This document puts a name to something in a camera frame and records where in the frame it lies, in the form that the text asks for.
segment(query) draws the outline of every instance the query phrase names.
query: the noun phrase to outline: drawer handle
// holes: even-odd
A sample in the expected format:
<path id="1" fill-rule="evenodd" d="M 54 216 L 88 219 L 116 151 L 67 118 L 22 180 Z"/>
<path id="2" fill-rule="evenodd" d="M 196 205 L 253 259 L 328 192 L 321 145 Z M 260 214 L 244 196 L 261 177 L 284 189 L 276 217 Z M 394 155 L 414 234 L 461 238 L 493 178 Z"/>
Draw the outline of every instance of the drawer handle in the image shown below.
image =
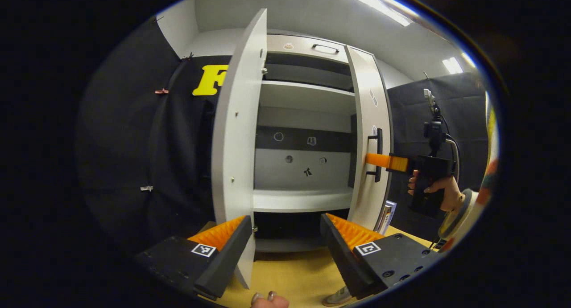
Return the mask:
<path id="1" fill-rule="evenodd" d="M 325 45 L 320 45 L 320 44 L 314 44 L 314 46 L 312 46 L 311 48 L 315 49 L 317 46 L 322 46 L 322 47 L 327 47 L 327 48 L 331 48 L 335 50 L 335 54 L 337 54 L 339 52 L 338 49 L 331 47 L 331 46 L 325 46 Z"/>

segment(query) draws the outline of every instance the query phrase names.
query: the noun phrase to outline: yellow letter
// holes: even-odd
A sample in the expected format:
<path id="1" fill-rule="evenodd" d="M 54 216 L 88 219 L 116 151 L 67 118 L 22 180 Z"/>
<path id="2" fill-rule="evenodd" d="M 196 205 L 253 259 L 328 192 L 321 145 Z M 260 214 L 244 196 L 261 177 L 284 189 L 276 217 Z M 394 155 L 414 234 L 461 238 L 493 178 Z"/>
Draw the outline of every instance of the yellow letter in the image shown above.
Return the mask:
<path id="1" fill-rule="evenodd" d="M 214 88 L 214 83 L 217 82 L 218 86 L 222 86 L 224 84 L 224 77 L 226 77 L 227 69 L 228 66 L 202 67 L 204 74 L 202 74 L 202 78 L 200 79 L 200 84 L 198 84 L 198 87 L 192 91 L 192 95 L 215 95 L 218 90 Z"/>

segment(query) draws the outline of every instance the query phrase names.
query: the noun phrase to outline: black curtain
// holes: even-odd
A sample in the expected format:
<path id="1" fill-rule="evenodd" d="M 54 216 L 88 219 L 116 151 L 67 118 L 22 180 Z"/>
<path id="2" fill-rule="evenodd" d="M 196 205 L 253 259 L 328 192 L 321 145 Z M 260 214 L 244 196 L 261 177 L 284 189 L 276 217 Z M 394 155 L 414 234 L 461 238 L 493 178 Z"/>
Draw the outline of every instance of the black curtain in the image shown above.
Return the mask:
<path id="1" fill-rule="evenodd" d="M 424 122 L 432 114 L 423 89 L 430 89 L 442 115 L 446 118 L 449 133 L 459 144 L 459 188 L 478 190 L 488 160 L 488 135 L 485 123 L 485 89 L 477 75 L 460 73 L 417 81 L 388 89 L 394 132 L 394 153 L 406 156 L 428 155 L 430 147 L 424 138 Z M 451 147 L 443 144 L 437 157 L 452 158 Z M 407 194 L 408 176 L 394 174 L 388 200 L 396 202 L 391 225 L 412 235 L 433 241 L 444 219 L 441 211 L 436 219 L 412 212 L 408 205 L 412 197 Z"/>
<path id="2" fill-rule="evenodd" d="M 149 19 L 92 76 L 77 124 L 79 178 L 92 213 L 127 253 L 173 234 L 188 237 L 214 220 L 210 149 L 218 96 L 194 97 L 192 90 L 202 63 L 229 62 L 180 60 Z M 155 94 L 163 88 L 169 93 Z"/>

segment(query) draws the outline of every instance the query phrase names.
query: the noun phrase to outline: drawer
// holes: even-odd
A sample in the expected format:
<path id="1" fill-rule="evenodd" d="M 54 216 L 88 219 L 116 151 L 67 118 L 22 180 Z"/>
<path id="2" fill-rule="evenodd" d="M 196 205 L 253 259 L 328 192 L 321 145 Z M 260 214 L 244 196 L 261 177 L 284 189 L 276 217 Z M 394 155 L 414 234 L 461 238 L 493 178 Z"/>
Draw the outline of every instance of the drawer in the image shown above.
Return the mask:
<path id="1" fill-rule="evenodd" d="M 349 64 L 343 45 L 315 38 L 268 35 L 268 53 L 272 52 L 312 56 Z"/>

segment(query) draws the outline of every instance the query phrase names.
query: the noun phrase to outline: cabinet shelf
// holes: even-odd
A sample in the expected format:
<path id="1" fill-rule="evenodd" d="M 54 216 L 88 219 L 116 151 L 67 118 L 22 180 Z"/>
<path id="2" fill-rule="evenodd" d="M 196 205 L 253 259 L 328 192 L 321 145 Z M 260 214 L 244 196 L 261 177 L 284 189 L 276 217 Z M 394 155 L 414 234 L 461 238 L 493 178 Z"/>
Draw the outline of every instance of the cabinet shelf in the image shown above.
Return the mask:
<path id="1" fill-rule="evenodd" d="M 254 190 L 255 212 L 313 212 L 347 209 L 351 205 L 353 189 L 288 191 Z"/>
<path id="2" fill-rule="evenodd" d="M 261 82 L 260 105 L 339 115 L 357 113 L 355 93 L 331 87 L 283 81 Z"/>

